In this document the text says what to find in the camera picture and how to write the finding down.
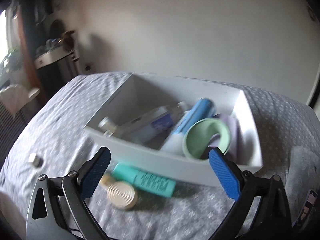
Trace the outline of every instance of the metal screw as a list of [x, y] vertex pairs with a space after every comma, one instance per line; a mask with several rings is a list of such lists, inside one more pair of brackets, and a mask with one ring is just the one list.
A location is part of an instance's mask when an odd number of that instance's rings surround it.
[[41, 180], [44, 180], [45, 179], [45, 177], [46, 177], [46, 175], [45, 174], [41, 174], [40, 176], [39, 176], [39, 180], [41, 181]]
[[245, 177], [250, 176], [250, 171], [244, 171], [244, 172], [243, 172], [243, 175], [244, 175]]
[[279, 181], [279, 180], [280, 180], [280, 176], [279, 176], [279, 175], [274, 175], [274, 176], [273, 176], [273, 179], [274, 179], [275, 181]]
[[74, 177], [74, 176], [76, 176], [77, 175], [77, 172], [76, 171], [70, 171], [69, 173], [68, 173], [68, 176], [69, 177]]

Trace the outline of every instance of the green cup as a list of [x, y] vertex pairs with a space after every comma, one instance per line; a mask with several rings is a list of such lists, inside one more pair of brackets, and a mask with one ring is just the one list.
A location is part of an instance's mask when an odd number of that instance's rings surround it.
[[218, 148], [223, 154], [226, 154], [231, 143], [228, 126], [218, 118], [206, 118], [196, 122], [184, 135], [182, 150], [185, 157], [200, 159], [212, 136], [217, 133], [220, 134]]

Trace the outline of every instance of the teal tube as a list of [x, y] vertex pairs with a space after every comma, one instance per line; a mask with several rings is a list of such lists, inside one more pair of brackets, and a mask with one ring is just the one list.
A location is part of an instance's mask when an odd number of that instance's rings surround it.
[[118, 163], [111, 175], [117, 180], [127, 181], [139, 189], [164, 197], [171, 197], [176, 186], [172, 179], [140, 171], [123, 163]]

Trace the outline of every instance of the bed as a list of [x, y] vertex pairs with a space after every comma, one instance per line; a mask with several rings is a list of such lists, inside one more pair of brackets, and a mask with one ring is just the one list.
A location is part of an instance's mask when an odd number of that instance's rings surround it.
[[[0, 172], [0, 209], [21, 238], [25, 237], [25, 219], [38, 176], [43, 173], [49, 178], [65, 176], [94, 156], [99, 148], [83, 127], [130, 75], [77, 76], [57, 92], [23, 130]], [[278, 174], [286, 183], [290, 151], [294, 146], [320, 156], [320, 123], [309, 106], [263, 89], [222, 84], [244, 90], [252, 110], [264, 162], [256, 176], [270, 178]], [[31, 153], [43, 157], [42, 167], [28, 164]], [[314, 188], [318, 184], [316, 179], [312, 182]], [[287, 195], [292, 208], [297, 196]], [[150, 240], [208, 239], [233, 204], [220, 187], [183, 182], [177, 183], [172, 198], [140, 191], [138, 203], [130, 211], [113, 208], [100, 186], [86, 202], [109, 237]], [[248, 229], [257, 203], [258, 199], [242, 232]]]

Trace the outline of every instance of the orange curtain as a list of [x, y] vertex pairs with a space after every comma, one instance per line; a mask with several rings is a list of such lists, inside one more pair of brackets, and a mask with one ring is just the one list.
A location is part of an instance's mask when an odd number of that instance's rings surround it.
[[19, 33], [21, 53], [22, 53], [22, 66], [27, 74], [27, 77], [29, 79], [31, 86], [40, 88], [40, 93], [37, 96], [37, 98], [42, 104], [42, 106], [44, 106], [47, 102], [47, 98], [42, 89], [41, 82], [38, 78], [34, 62], [31, 59], [28, 51], [28, 46], [27, 46], [27, 42], [24, 35], [24, 30], [23, 30], [23, 19], [22, 19], [22, 12], [21, 12], [20, 6], [18, 6], [18, 9], [17, 9], [17, 20], [18, 20], [18, 33]]

